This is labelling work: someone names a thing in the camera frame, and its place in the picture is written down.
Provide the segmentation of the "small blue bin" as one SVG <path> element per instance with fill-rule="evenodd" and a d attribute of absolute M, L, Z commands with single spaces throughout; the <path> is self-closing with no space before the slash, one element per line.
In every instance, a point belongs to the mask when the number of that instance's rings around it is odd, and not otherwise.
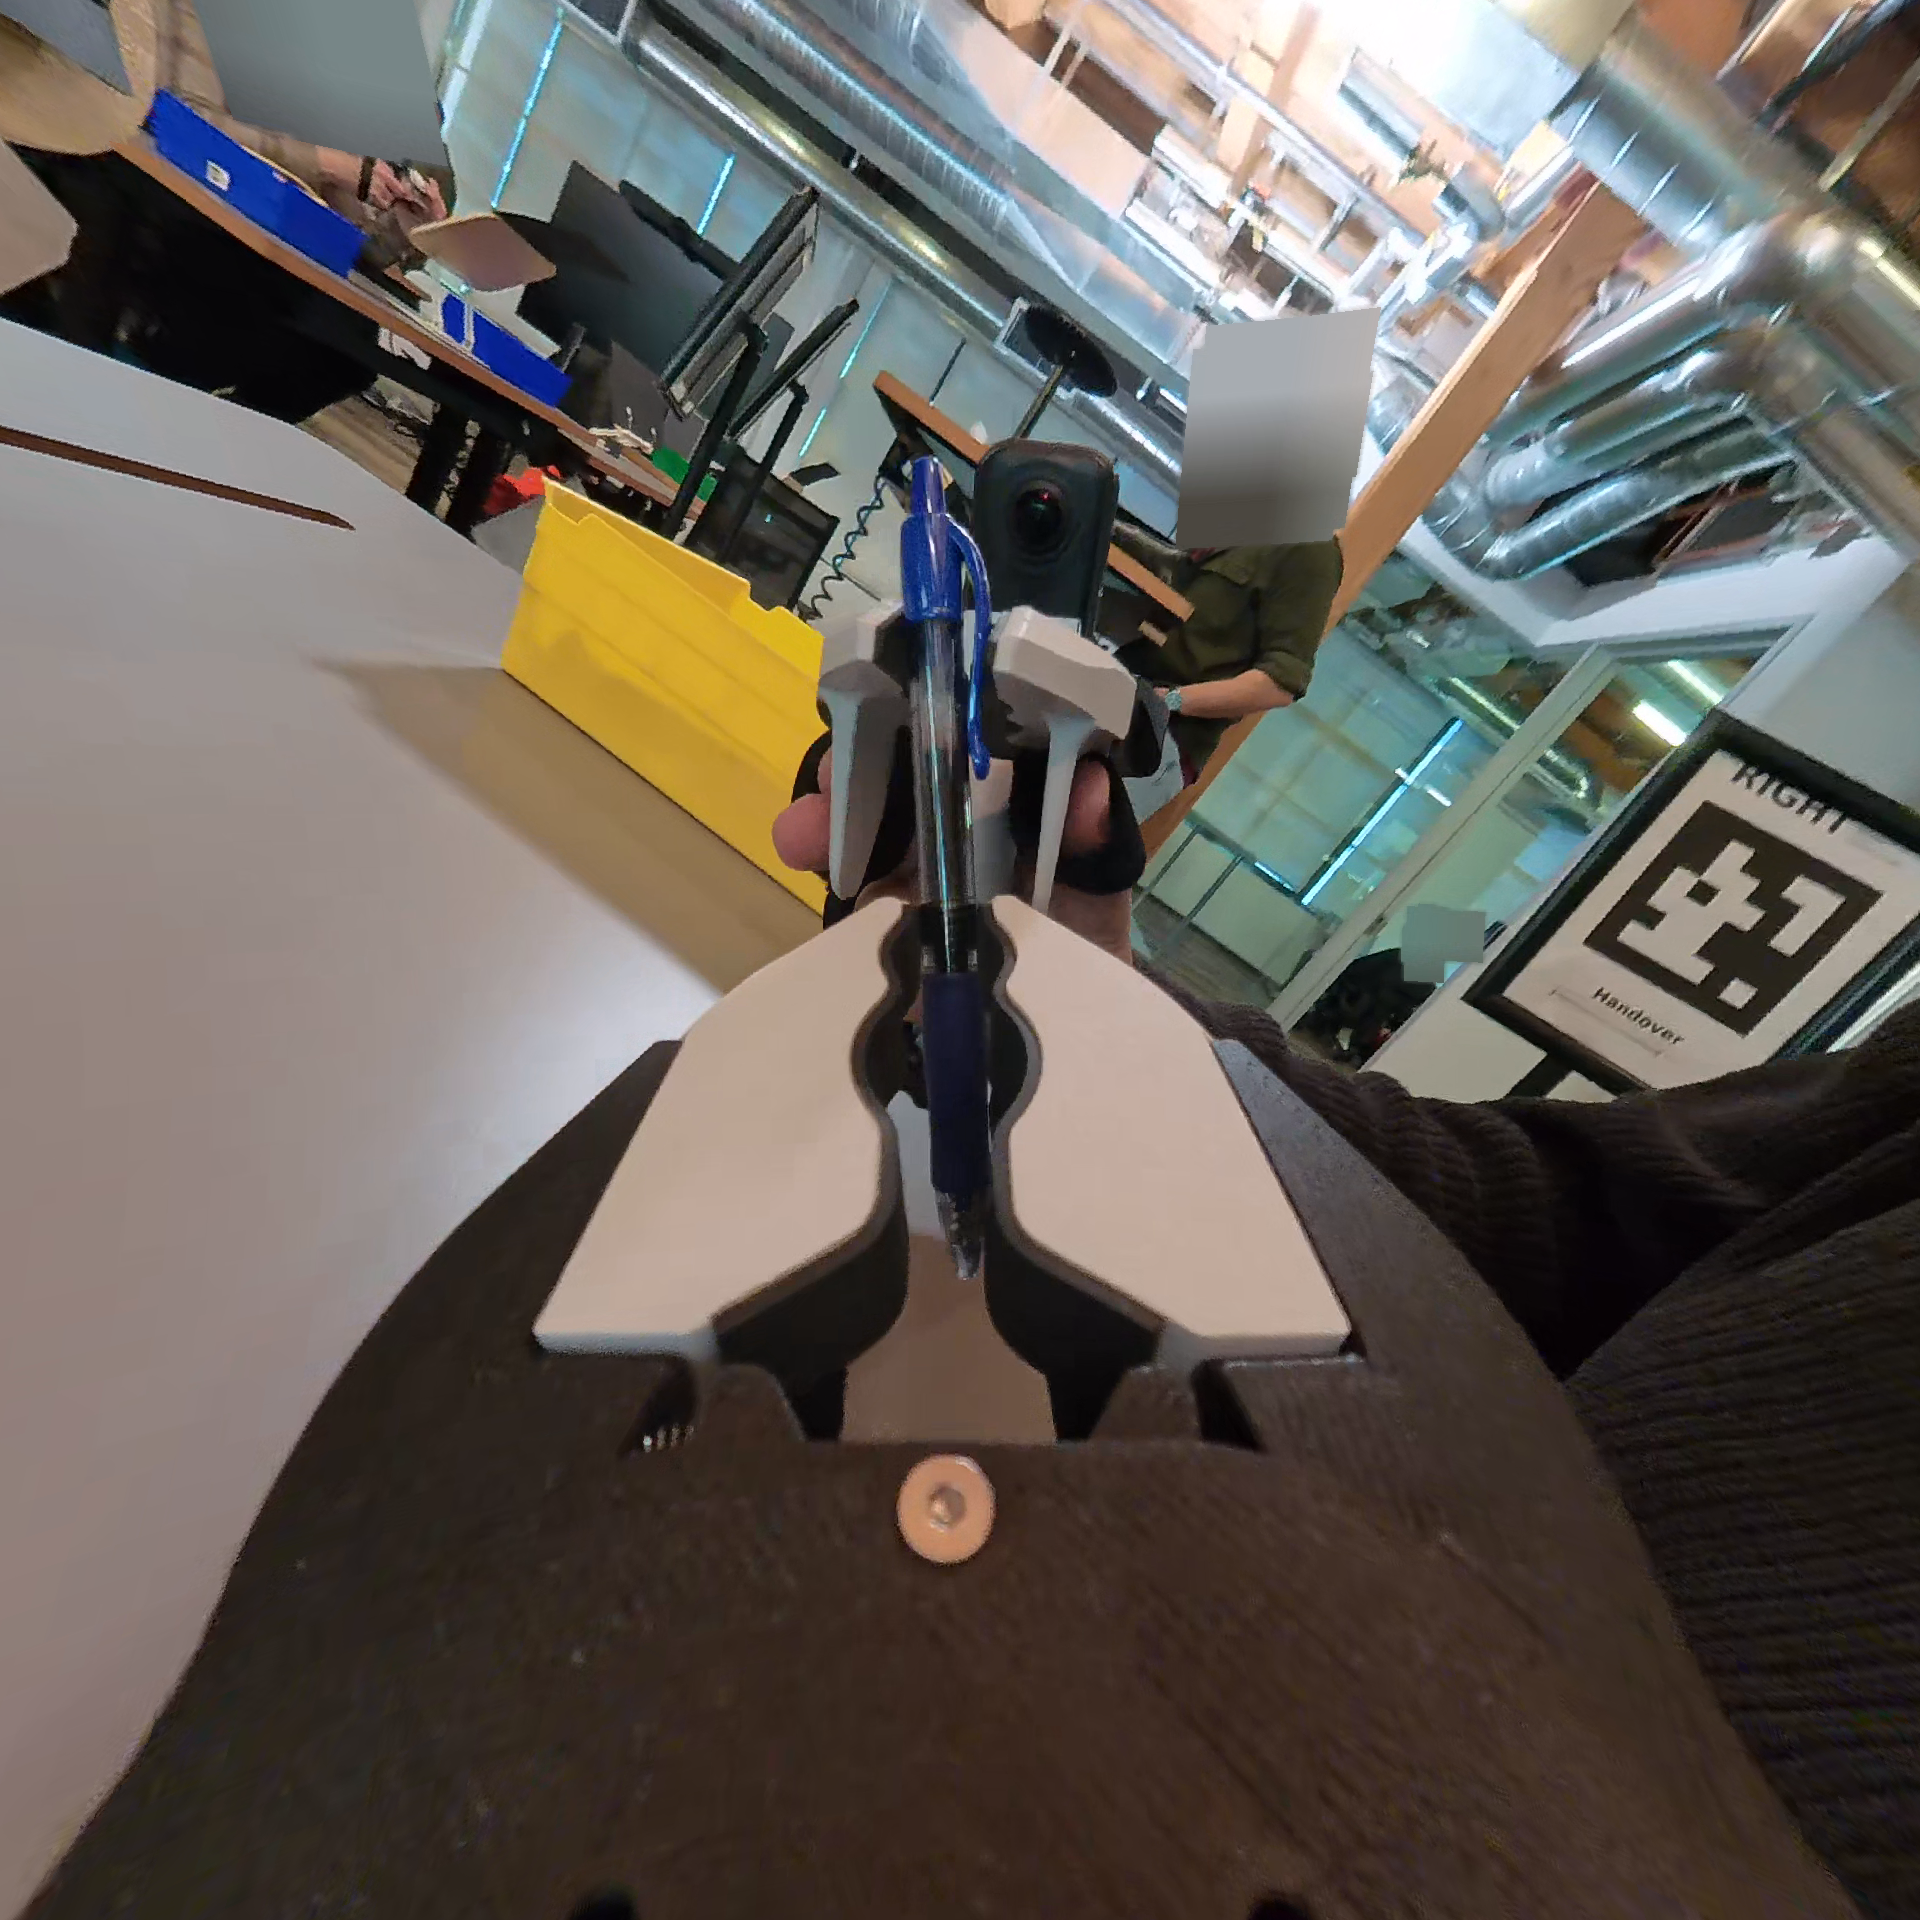
<path fill-rule="evenodd" d="M 568 391 L 568 372 L 553 357 L 540 354 L 460 295 L 438 298 L 438 331 L 478 366 L 502 378 L 517 394 L 559 410 Z"/>
<path fill-rule="evenodd" d="M 357 269 L 365 236 L 352 220 L 173 92 L 156 92 L 147 133 L 161 160 L 254 228 L 334 276 L 347 278 Z"/>

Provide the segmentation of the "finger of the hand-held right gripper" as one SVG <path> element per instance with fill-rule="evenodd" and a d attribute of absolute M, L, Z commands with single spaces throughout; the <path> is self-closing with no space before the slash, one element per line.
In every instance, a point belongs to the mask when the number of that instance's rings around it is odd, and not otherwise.
<path fill-rule="evenodd" d="M 900 606 L 859 607 L 822 627 L 817 700 L 832 734 L 828 882 L 854 900 L 900 871 L 916 844 L 909 734 L 913 631 Z"/>
<path fill-rule="evenodd" d="M 1039 754 L 1032 886 L 1048 888 L 1080 759 L 1125 746 L 1136 676 L 1064 618 L 1012 607 L 992 623 L 992 759 Z"/>

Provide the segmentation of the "framed tag poster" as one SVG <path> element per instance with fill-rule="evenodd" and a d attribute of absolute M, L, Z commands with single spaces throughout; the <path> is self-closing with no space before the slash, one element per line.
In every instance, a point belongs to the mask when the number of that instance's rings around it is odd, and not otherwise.
<path fill-rule="evenodd" d="M 1711 711 L 1464 999 L 1611 1093 L 1847 1044 L 1916 971 L 1918 820 Z"/>

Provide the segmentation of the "tilted wooden desk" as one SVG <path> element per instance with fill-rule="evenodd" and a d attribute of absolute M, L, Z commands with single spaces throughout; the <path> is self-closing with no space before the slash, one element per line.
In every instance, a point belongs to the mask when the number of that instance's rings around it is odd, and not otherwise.
<path fill-rule="evenodd" d="M 871 389 L 896 436 L 905 436 L 916 445 L 924 443 L 924 448 L 934 451 L 953 468 L 964 467 L 971 470 L 988 455 L 989 443 L 985 438 L 971 434 L 926 395 L 908 389 L 899 375 L 881 371 L 872 378 Z M 1187 597 L 1175 591 L 1157 571 L 1119 544 L 1111 544 L 1109 549 L 1109 573 L 1127 583 L 1129 591 L 1158 606 L 1175 621 L 1183 621 L 1192 611 Z"/>

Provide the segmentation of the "black monitor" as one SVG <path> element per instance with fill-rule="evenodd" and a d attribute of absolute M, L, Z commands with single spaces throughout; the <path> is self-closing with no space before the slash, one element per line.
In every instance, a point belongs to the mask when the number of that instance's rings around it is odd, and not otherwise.
<path fill-rule="evenodd" d="M 733 434 L 742 438 L 757 421 L 774 405 L 781 394 L 790 394 L 798 386 L 805 386 L 806 375 L 816 367 L 816 363 L 828 354 L 828 349 L 843 335 L 847 325 L 859 310 L 859 299 L 846 299 L 832 307 L 812 331 L 798 338 L 784 357 L 774 363 L 774 367 L 757 380 L 749 389 L 748 398 L 741 405 L 741 412 L 733 421 Z"/>
<path fill-rule="evenodd" d="M 657 372 L 660 394 L 679 418 L 713 416 L 729 426 L 767 357 L 767 326 L 789 288 L 817 247 L 821 195 L 790 195 L 749 251 L 705 299 Z"/>

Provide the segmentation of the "silver ventilation duct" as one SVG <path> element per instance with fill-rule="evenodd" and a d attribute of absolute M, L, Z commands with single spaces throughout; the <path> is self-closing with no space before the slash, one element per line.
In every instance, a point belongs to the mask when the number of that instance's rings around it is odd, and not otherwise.
<path fill-rule="evenodd" d="M 1531 378 L 1486 431 L 1460 556 L 1521 583 L 1807 468 L 1916 558 L 1916 267 L 1828 215 L 1750 223 Z"/>
<path fill-rule="evenodd" d="M 974 4 L 635 12 L 769 108 L 829 131 L 1000 275 L 1147 360 L 1183 360 L 1209 282 L 1129 218 L 1149 158 Z"/>

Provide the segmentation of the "long wooden desk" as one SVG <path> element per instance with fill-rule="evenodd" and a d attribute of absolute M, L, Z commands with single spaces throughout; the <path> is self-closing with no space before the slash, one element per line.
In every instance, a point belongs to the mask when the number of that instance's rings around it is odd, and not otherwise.
<path fill-rule="evenodd" d="M 597 474 L 599 485 L 623 494 L 641 522 L 662 523 L 677 494 L 668 475 L 648 461 L 613 453 L 561 410 L 517 389 L 452 342 L 421 303 L 396 299 L 365 275 L 335 275 L 303 255 L 156 152 L 143 133 L 121 142 L 113 155 L 150 190 L 225 234 L 281 282 L 300 285 L 289 307 L 293 325 L 305 341 L 347 354 L 429 405 L 404 495 L 455 533 L 471 535 L 493 480 L 517 458 L 555 461 L 565 474 Z"/>

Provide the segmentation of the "black panel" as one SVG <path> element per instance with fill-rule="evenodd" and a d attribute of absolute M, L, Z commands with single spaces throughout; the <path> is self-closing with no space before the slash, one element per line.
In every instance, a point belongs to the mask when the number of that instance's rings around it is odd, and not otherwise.
<path fill-rule="evenodd" d="M 573 328 L 599 352 L 665 371 L 733 261 L 633 183 L 608 186 L 571 163 L 550 215 L 501 210 L 555 272 L 519 295 L 519 320 L 553 344 Z"/>

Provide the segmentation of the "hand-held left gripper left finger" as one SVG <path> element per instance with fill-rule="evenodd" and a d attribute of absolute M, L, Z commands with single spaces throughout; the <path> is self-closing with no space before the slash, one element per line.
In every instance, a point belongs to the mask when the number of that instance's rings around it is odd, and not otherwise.
<path fill-rule="evenodd" d="M 856 1044 L 903 924 L 869 902 L 699 1015 L 534 1319 L 543 1352 L 715 1364 L 885 1228 L 896 1136 Z"/>

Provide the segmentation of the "person's right hand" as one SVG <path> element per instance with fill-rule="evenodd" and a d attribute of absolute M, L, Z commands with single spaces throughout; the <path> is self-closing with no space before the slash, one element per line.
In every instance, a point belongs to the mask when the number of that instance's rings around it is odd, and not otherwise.
<path fill-rule="evenodd" d="M 828 876 L 832 840 L 832 756 L 825 754 L 801 791 L 774 819 L 774 850 L 793 871 Z M 1119 854 L 1142 850 L 1125 782 L 1103 759 L 1080 759 L 1062 820 L 1062 850 L 1046 915 L 1125 967 L 1134 956 L 1134 888 L 1109 885 Z"/>

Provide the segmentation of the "black disc lamp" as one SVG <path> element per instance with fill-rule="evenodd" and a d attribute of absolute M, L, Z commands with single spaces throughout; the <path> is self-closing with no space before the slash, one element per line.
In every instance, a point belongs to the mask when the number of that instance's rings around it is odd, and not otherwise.
<path fill-rule="evenodd" d="M 1030 303 L 1022 325 L 1046 378 L 1037 395 L 1023 406 L 1012 431 L 1014 442 L 1035 436 L 1035 426 L 1062 391 L 1094 400 L 1116 395 L 1117 375 L 1111 357 L 1072 318 L 1051 303 Z"/>

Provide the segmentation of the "blue ballpoint pen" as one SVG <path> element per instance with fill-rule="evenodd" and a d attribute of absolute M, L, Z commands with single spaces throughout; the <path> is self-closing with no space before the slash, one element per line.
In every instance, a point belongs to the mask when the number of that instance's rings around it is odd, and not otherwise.
<path fill-rule="evenodd" d="M 900 533 L 908 731 L 916 815 L 919 1056 L 928 1178 L 951 1262 L 979 1280 L 992 1199 L 989 1019 L 981 973 L 974 783 L 992 770 L 992 598 L 939 459 L 909 470 Z"/>

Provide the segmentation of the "person's right forearm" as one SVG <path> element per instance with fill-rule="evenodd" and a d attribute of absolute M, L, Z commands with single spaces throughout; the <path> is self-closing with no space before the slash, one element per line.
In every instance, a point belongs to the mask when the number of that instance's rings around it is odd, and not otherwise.
<path fill-rule="evenodd" d="M 1665 1093 L 1453 1102 L 1321 1062 L 1271 1015 L 1144 979 L 1398 1189 L 1560 1379 L 1684 1280 L 1755 1277 L 1918 1197 L 1916 1006 L 1855 1046 Z"/>

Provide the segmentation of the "yellow storage bin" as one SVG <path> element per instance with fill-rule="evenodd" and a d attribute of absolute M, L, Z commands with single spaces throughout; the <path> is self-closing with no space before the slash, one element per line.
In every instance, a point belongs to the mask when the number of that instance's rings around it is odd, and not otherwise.
<path fill-rule="evenodd" d="M 744 578 L 547 485 L 502 669 L 793 899 L 773 826 L 817 712 L 822 637 Z"/>

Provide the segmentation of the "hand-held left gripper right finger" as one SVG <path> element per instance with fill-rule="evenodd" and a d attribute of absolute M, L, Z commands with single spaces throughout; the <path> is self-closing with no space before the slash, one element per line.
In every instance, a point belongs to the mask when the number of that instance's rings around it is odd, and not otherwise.
<path fill-rule="evenodd" d="M 1035 1370 L 1335 1357 L 1353 1333 L 1215 1046 L 1157 982 L 1012 896 L 985 1288 Z"/>

